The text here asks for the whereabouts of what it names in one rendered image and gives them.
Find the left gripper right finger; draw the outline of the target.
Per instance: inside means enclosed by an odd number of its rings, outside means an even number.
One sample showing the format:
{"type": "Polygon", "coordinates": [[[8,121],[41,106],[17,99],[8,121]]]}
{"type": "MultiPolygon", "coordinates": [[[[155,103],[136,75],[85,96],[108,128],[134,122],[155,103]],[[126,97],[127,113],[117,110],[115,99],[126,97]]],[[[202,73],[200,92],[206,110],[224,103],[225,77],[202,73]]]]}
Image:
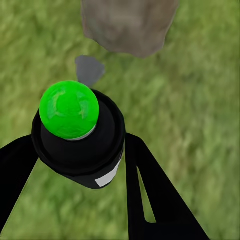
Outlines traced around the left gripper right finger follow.
{"type": "Polygon", "coordinates": [[[210,240],[145,142],[126,133],[129,240],[210,240]],[[156,223],[145,220],[139,168],[156,223]]]}

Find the pesticide atomizer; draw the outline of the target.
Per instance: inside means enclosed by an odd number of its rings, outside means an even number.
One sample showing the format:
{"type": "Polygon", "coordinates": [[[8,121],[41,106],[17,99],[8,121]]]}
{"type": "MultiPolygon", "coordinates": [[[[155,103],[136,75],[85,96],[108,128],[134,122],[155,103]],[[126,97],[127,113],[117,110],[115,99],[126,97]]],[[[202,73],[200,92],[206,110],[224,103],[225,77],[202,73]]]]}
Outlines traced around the pesticide atomizer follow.
{"type": "Polygon", "coordinates": [[[77,81],[49,87],[32,122],[31,137],[43,163],[86,188],[98,190],[115,178],[126,139],[116,103],[90,87],[105,73],[92,55],[76,59],[77,81]]]}

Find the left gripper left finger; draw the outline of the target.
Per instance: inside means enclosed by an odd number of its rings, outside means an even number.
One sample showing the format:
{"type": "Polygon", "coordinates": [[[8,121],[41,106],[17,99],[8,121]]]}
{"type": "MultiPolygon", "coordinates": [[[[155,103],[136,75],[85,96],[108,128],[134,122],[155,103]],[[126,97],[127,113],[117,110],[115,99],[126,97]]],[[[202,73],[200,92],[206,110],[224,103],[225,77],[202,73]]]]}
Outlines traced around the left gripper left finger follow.
{"type": "Polygon", "coordinates": [[[31,134],[0,149],[0,234],[39,158],[31,134]]]}

